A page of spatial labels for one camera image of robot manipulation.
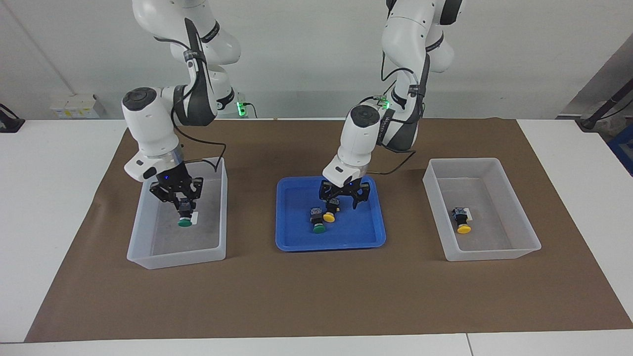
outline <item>white plastic bin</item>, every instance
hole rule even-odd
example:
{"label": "white plastic bin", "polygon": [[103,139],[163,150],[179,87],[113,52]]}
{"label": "white plastic bin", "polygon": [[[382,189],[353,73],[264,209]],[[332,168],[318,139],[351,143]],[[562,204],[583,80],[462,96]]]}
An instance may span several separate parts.
{"label": "white plastic bin", "polygon": [[[541,249],[498,159],[432,159],[423,182],[447,260],[510,259]],[[468,234],[456,233],[456,207],[470,209]]]}
{"label": "white plastic bin", "polygon": [[[206,160],[216,162],[218,158]],[[187,165],[191,177],[202,177],[203,190],[196,200],[197,222],[178,226],[178,213],[149,191],[153,177],[143,183],[127,259],[147,269],[223,260],[226,256],[227,173],[224,160],[218,171],[206,162]]]}

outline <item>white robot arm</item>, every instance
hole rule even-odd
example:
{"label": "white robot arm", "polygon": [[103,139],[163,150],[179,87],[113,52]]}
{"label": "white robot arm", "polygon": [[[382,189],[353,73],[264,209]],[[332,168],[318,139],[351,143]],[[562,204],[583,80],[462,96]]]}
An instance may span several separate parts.
{"label": "white robot arm", "polygon": [[241,49],[235,37],[220,28],[207,0],[132,0],[132,8],[142,28],[171,44],[171,53],[186,63],[191,81],[140,87],[125,95],[123,115],[139,144],[125,171],[139,182],[156,176],[150,191],[173,203],[181,221],[190,220],[202,179],[189,175],[173,127],[206,126],[219,110],[237,111],[232,105],[235,92],[220,65],[235,63]]}
{"label": "white robot arm", "polygon": [[387,0],[389,17],[382,33],[382,48],[398,69],[391,100],[375,96],[349,111],[336,156],[323,170],[320,198],[338,195],[365,201],[368,184],[361,184],[376,145],[397,153],[411,153],[424,112],[429,71],[443,72],[454,52],[440,25],[455,22],[462,0]]}

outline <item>black stand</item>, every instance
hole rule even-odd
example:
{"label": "black stand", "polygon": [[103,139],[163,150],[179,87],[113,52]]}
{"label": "black stand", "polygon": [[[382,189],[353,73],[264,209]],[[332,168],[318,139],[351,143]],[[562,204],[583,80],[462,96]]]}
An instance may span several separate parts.
{"label": "black stand", "polygon": [[624,99],[624,97],[633,91],[633,79],[629,80],[628,83],[624,84],[624,86],[615,93],[611,99],[607,100],[603,106],[600,107],[590,118],[585,120],[577,120],[578,126],[583,131],[589,131],[596,126],[596,122],[602,120],[603,116],[609,112],[620,100]]}
{"label": "black stand", "polygon": [[14,134],[20,130],[20,127],[24,124],[23,118],[11,118],[0,110],[0,122],[4,127],[0,127],[0,133],[2,134]]}

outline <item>plastic tray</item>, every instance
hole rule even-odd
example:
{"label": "plastic tray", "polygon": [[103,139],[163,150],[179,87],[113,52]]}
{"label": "plastic tray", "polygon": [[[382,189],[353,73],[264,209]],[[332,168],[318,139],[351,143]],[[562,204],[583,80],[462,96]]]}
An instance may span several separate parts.
{"label": "plastic tray", "polygon": [[[218,158],[207,158],[215,162]],[[127,259],[147,269],[219,261],[226,256],[227,172],[224,159],[218,171],[205,162],[187,165],[192,177],[204,179],[197,200],[197,222],[190,227],[177,225],[178,213],[171,203],[163,203],[150,191],[156,177],[145,181],[134,220]]]}
{"label": "plastic tray", "polygon": [[[498,159],[433,159],[423,181],[447,260],[517,258],[541,248]],[[455,233],[456,207],[470,209],[468,234]]]}
{"label": "plastic tray", "polygon": [[607,144],[622,165],[633,175],[633,125],[629,125]]}
{"label": "plastic tray", "polygon": [[376,183],[370,177],[371,193],[368,201],[352,209],[352,198],[339,197],[341,211],[336,221],[324,223],[322,234],[312,232],[310,208],[325,204],[318,198],[323,177],[289,177],[277,184],[277,228],[275,242],[282,251],[323,251],[353,248],[375,248],[385,243],[386,233],[378,201]]}

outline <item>blue tray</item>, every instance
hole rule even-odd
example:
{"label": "blue tray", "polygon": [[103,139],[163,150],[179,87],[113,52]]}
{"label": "blue tray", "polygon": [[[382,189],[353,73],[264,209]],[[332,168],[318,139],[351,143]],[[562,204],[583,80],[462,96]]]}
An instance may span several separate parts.
{"label": "blue tray", "polygon": [[282,251],[323,251],[351,248],[375,248],[385,243],[385,225],[382,220],[376,183],[363,178],[371,187],[368,201],[352,209],[352,198],[340,196],[341,211],[336,221],[324,223],[322,234],[312,232],[310,208],[325,203],[318,198],[323,177],[290,177],[277,184],[277,226],[275,242]]}
{"label": "blue tray", "polygon": [[633,157],[630,156],[630,153],[633,152],[633,125],[629,125],[607,145],[622,162],[624,168],[629,171],[629,174],[633,175]]}

